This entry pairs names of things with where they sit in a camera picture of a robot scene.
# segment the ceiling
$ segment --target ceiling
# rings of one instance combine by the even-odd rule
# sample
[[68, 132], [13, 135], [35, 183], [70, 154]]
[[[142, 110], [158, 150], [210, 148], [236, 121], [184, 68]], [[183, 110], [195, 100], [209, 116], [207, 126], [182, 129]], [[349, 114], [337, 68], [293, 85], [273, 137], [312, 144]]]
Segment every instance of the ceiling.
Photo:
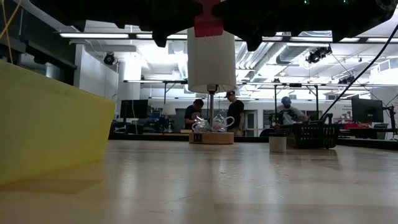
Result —
[[[49, 23], [60, 32], [70, 32], [70, 30], [72, 29], [72, 27], [64, 26], [59, 22], [57, 23], [57, 21], [54, 21], [53, 18], [40, 11], [40, 9], [37, 9], [28, 1], [25, 1], [25, 4], [22, 6], [31, 13], [38, 16], [43, 21]], [[392, 19], [390, 19], [389, 21], [368, 30], [359, 36], [388, 37], [391, 34], [392, 30], [395, 28], [396, 24], [398, 24], [397, 11]], [[96, 21], [87, 21], [85, 32], [122, 32], [140, 34], [145, 33], [141, 31], [137, 26], [125, 26], [124, 29], [118, 29], [114, 24]], [[88, 40], [91, 41], [91, 44], [89, 44], [89, 42], [79, 42], [75, 40], [71, 41], [85, 44], [87, 51], [93, 51], [93, 48], [97, 48], [97, 46], [99, 45], [101, 47], [105, 45], [108, 47], [115, 45], [136, 46], [137, 51], [142, 56], [142, 74], [146, 79], [151, 79], [151, 77], [161, 79], [163, 75], [163, 79], [166, 80], [170, 77], [173, 71], [179, 71], [181, 69], [181, 67], [179, 67], [178, 65], [179, 63], [180, 66], [181, 63], [186, 63], [186, 59], [182, 59], [178, 55], [170, 53], [169, 44], [172, 43], [172, 41], [168, 41], [165, 48], [160, 48], [156, 46], [153, 40]], [[259, 61], [257, 63], [254, 63], [255, 66], [253, 68], [250, 68], [252, 69], [252, 73], [249, 73], [249, 70], [245, 70], [243, 72], [240, 71], [240, 75], [238, 75], [238, 81], [240, 81], [240, 79], [244, 78], [245, 76], [254, 74], [256, 77], [263, 77], [263, 79], [261, 79], [262, 82], [270, 82], [271, 80], [273, 80], [274, 77], [277, 77], [283, 80], [283, 82], [308, 82], [309, 80], [312, 80], [316, 83], [317, 81], [324, 81], [336, 75], [342, 74], [343, 72], [345, 72], [346, 69], [352, 69], [351, 72], [354, 71], [354, 74], [357, 75], [368, 65], [368, 62], [371, 61], [382, 48], [382, 44], [331, 44], [333, 55], [340, 61], [341, 65], [336, 60], [336, 58], [334, 58], [334, 56], [328, 55], [326, 58], [321, 60], [321, 62], [318, 62], [308, 67], [308, 63], [305, 61], [305, 57], [308, 56], [308, 52], [310, 50], [316, 49], [317, 47], [316, 45], [308, 46], [307, 50], [303, 51], [300, 55], [295, 57], [294, 61], [290, 62], [287, 66], [278, 65], [277, 69], [275, 69], [276, 66], [269, 65], [270, 60], [266, 62], [264, 61], [266, 55], [270, 55], [271, 50], [275, 48], [275, 46], [269, 47], [268, 51], [259, 52], [260, 48], [258, 48], [256, 52], [247, 52], [247, 50], [245, 50], [245, 46], [243, 46], [244, 44], [244, 42], [235, 43], [236, 55], [242, 54], [242, 57], [246, 57], [247, 60], [257, 55], [259, 56]], [[123, 58], [128, 57], [129, 54], [129, 52], [120, 52], [118, 56]], [[392, 57], [398, 57], [398, 44], [389, 45], [382, 54], [381, 59], [377, 62], [382, 62], [385, 61], [387, 58]], [[265, 62], [263, 65], [268, 65], [267, 67], [271, 69], [269, 70], [268, 68], [262, 68], [260, 66], [261, 62]], [[366, 81], [368, 75], [369, 72], [365, 74], [363, 78], [361, 78], [362, 82]], [[152, 88], [163, 87], [162, 85], [152, 85]]]

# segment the wooden base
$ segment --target wooden base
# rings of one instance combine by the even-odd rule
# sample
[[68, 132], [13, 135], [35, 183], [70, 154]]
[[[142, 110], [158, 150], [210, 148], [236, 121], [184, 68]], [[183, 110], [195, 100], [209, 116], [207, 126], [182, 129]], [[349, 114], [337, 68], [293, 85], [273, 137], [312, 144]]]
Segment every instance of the wooden base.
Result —
[[192, 144], [234, 144], [234, 133], [190, 133]]

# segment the table surface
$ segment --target table surface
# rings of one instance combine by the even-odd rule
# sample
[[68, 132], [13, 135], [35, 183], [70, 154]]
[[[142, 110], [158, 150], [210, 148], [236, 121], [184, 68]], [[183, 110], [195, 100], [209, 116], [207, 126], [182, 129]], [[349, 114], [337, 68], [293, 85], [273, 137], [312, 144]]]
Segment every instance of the table surface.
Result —
[[0, 188], [0, 223], [396, 223], [398, 154], [110, 141], [104, 161]]

